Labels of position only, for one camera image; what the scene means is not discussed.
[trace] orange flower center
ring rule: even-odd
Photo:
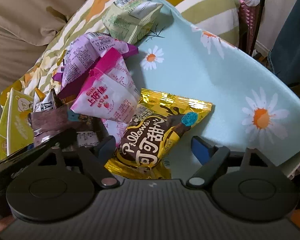
[[[208,37],[216,37],[216,35],[212,34],[212,33],[208,33],[206,31],[203,31],[204,35],[207,35]]]
[[[254,110],[253,124],[258,129],[266,128],[270,123],[270,116],[268,110],[264,108],[258,108]]]
[[[155,54],[151,53],[147,56],[147,61],[148,62],[153,62],[155,59]]]

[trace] striped fabric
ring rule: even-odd
[[[46,51],[37,60],[20,81],[22,92],[34,94],[35,87],[47,93],[51,88],[56,92],[60,84],[52,80],[52,74],[58,68],[64,50],[70,42],[86,32],[102,32],[102,15],[115,0],[87,0],[72,16],[67,25],[48,45]],[[175,5],[181,15],[199,28],[214,33],[231,44],[239,41],[239,22],[235,0],[167,0]]]

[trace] snack pile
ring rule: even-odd
[[[137,90],[124,59],[138,53],[132,44],[149,32],[161,7],[117,0],[103,17],[110,34],[86,33],[63,53],[53,73],[60,91],[44,94],[37,88],[31,98],[12,88],[0,120],[0,160],[74,128],[77,140],[65,150],[94,147],[112,135],[117,149],[105,165],[110,172],[131,179],[171,178],[163,158],[212,104]]]

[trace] white daisy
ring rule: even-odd
[[[223,52],[222,47],[231,48],[231,49],[235,49],[236,48],[232,44],[230,44],[230,43],[224,41],[223,39],[221,39],[220,37],[218,37],[218,36],[216,36],[216,35],[214,35],[214,34],[212,34],[210,32],[203,31],[202,29],[198,28],[197,26],[195,26],[193,24],[191,24],[191,30],[192,30],[192,32],[201,31],[200,41],[203,44],[203,46],[205,48],[207,48],[209,55],[211,53],[211,43],[214,44],[214,46],[217,49],[217,52],[219,53],[219,55],[220,55],[220,57],[222,59],[225,58],[225,54]]]
[[[145,69],[150,70],[156,69],[157,65],[155,62],[162,63],[164,58],[161,57],[163,56],[162,49],[158,49],[158,46],[154,46],[153,51],[151,49],[148,50],[148,54],[146,57],[141,61],[141,66]]]
[[[286,109],[274,110],[278,101],[278,94],[275,93],[267,106],[266,94],[262,87],[260,87],[260,97],[252,90],[255,101],[246,97],[246,101],[250,108],[242,108],[245,114],[249,117],[242,121],[242,125],[246,125],[246,133],[250,134],[249,141],[254,141],[259,138],[261,149],[265,144],[265,137],[267,135],[269,141],[273,144],[272,134],[283,140],[288,136],[285,127],[274,120],[284,119],[288,116],[289,111]]]

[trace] circular pad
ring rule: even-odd
[[[232,216],[268,222],[291,212],[299,194],[295,185],[276,168],[250,167],[218,178],[212,186],[212,197]]]
[[[62,220],[82,211],[94,196],[84,175],[56,166],[23,171],[7,188],[12,213],[33,222]]]

